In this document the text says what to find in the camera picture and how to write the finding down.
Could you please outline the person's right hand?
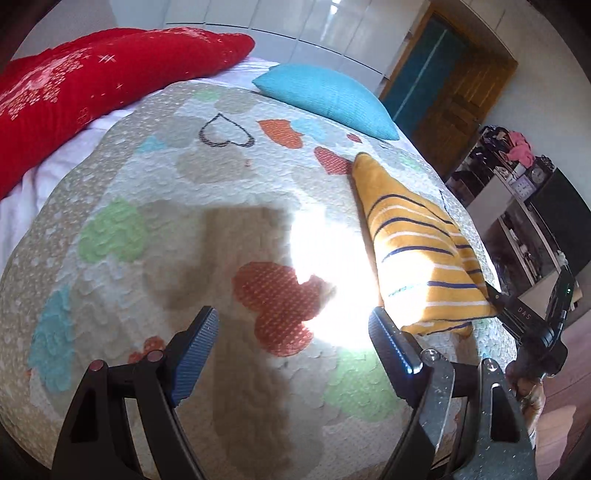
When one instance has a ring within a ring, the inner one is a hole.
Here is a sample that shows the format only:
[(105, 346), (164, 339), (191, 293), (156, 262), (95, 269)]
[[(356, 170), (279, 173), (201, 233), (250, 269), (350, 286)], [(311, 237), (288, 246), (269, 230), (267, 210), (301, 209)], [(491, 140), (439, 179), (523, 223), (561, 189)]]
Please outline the person's right hand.
[(516, 373), (516, 362), (507, 365), (505, 375), (521, 404), (522, 415), (528, 430), (532, 448), (536, 448), (537, 425), (546, 403), (543, 383), (540, 380), (519, 378)]

